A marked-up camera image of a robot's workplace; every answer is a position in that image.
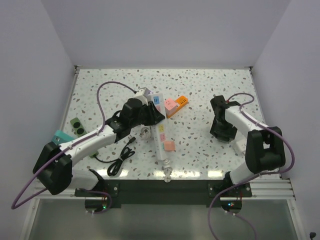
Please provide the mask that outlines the long white power strip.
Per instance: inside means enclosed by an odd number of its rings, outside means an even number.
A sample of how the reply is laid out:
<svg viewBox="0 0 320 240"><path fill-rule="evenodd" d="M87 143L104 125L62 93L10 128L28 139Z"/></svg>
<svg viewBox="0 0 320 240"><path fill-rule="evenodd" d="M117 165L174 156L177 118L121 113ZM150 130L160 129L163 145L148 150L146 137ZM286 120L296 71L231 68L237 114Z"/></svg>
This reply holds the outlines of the long white power strip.
<svg viewBox="0 0 320 240"><path fill-rule="evenodd" d="M167 116L165 110L165 100L163 94L151 93L149 95L150 100L153 102L155 108L159 113L164 116L164 120L160 121L158 124L151 126L151 133L154 140L155 151L158 161L162 161L163 168L170 168L170 161L165 151L164 143L167 140L166 126L167 126Z"/></svg>

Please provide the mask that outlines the white cartoon cube socket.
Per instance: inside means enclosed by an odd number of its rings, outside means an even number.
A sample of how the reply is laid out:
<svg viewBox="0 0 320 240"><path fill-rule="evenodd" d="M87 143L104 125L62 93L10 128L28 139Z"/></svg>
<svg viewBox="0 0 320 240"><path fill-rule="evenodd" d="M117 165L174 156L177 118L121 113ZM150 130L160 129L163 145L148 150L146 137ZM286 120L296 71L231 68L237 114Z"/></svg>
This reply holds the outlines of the white cartoon cube socket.
<svg viewBox="0 0 320 240"><path fill-rule="evenodd" d="M245 155L246 154L246 147L247 147L247 140L241 139L238 141L235 141L232 145L233 150L238 155Z"/></svg>

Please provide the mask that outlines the small pink adapter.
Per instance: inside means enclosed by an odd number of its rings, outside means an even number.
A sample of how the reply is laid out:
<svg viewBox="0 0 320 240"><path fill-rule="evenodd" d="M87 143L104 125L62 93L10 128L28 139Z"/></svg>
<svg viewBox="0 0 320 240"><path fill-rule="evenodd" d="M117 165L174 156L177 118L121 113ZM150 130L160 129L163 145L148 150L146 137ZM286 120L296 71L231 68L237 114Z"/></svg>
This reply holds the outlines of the small pink adapter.
<svg viewBox="0 0 320 240"><path fill-rule="evenodd" d="M164 141L163 148L166 152L173 152L176 150L176 145L174 141Z"/></svg>

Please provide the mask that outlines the green power strip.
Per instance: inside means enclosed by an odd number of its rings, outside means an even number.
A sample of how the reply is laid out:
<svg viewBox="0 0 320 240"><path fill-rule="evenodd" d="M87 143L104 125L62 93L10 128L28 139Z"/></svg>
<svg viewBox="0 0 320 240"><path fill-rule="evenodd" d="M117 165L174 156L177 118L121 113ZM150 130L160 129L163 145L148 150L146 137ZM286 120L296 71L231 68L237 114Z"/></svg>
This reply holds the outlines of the green power strip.
<svg viewBox="0 0 320 240"><path fill-rule="evenodd" d="M87 134L87 131L84 129L81 121L79 120L79 118L75 117L73 119L70 120L70 124L75 132L75 134L78 137L82 137L85 134Z"/></svg>

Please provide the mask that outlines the teal triangular power strip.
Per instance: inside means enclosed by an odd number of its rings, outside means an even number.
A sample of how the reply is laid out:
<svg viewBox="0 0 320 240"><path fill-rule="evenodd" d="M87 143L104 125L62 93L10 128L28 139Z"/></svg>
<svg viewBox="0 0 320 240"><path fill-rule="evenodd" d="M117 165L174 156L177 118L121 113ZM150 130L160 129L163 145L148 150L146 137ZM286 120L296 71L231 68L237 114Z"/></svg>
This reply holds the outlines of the teal triangular power strip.
<svg viewBox="0 0 320 240"><path fill-rule="evenodd" d="M56 145L61 145L63 143L73 141L74 139L75 139L74 137L64 133L63 131L57 130L54 136L52 137L51 141Z"/></svg>

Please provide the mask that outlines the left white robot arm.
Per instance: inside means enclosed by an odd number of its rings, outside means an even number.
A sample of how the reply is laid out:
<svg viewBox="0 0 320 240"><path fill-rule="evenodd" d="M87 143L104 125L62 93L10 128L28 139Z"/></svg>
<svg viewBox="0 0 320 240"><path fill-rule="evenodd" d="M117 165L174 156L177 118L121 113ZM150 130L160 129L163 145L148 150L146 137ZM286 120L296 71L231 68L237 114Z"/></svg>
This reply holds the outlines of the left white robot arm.
<svg viewBox="0 0 320 240"><path fill-rule="evenodd" d="M99 196L104 190L102 177L94 170L74 170L73 166L98 149L127 137L133 128L154 126L165 118L166 113L152 101L144 104L137 98L130 98L101 128L61 145L46 144L33 173L52 195L75 188Z"/></svg>

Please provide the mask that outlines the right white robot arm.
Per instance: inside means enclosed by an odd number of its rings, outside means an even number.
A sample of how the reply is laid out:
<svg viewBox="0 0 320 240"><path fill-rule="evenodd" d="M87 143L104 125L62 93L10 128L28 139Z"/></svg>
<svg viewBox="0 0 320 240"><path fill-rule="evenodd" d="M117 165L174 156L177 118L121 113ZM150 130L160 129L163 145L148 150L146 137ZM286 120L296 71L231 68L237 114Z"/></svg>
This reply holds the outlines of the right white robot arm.
<svg viewBox="0 0 320 240"><path fill-rule="evenodd" d="M282 131L279 127L269 127L257 123L255 118L244 116L241 104L229 101L222 95L210 100L214 119L210 134L218 141L230 143L236 138L237 132L245 137L244 163L234 170L228 171L220 190L230 197L240 190L240 183L256 174L273 171L286 163Z"/></svg>

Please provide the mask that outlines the pink cube socket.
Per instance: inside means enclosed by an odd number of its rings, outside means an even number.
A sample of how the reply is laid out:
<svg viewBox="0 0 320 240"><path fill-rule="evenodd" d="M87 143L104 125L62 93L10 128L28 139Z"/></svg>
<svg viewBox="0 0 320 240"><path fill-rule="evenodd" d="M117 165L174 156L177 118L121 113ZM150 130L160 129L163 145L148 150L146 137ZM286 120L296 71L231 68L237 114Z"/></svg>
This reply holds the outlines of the pink cube socket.
<svg viewBox="0 0 320 240"><path fill-rule="evenodd" d="M174 114L178 108L178 104L175 100L173 100L172 98L168 98L165 100L164 102L164 106L165 106L165 113L167 115L167 117L169 118L172 114Z"/></svg>

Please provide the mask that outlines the orange power strip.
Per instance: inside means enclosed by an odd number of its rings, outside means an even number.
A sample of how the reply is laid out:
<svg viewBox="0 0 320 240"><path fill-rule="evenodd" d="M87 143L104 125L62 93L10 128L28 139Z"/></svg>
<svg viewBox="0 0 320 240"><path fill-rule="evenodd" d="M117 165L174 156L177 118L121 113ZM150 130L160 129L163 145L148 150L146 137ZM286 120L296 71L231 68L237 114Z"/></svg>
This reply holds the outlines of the orange power strip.
<svg viewBox="0 0 320 240"><path fill-rule="evenodd" d="M187 97L185 97L185 96L180 96L179 98L177 98L176 100L174 100L174 101L176 101L177 102L177 104L178 104L178 107L177 107L177 109L176 109L176 111L175 111L175 113L173 113L172 115L170 115L169 117L167 117L167 118L171 118L174 114L176 114L178 111L180 111L183 107L185 107L188 103L189 103L189 100L188 100L188 98Z"/></svg>

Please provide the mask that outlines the black mounting base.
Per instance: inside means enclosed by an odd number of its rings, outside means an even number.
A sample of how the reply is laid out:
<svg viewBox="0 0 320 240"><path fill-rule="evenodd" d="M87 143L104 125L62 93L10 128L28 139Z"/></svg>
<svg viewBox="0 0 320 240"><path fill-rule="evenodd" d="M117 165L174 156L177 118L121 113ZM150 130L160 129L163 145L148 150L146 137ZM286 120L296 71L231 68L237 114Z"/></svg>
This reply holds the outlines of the black mounting base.
<svg viewBox="0 0 320 240"><path fill-rule="evenodd" d="M85 208L121 208L122 205L205 205L208 207L222 180L117 180L99 181L93 192L76 189Z"/></svg>

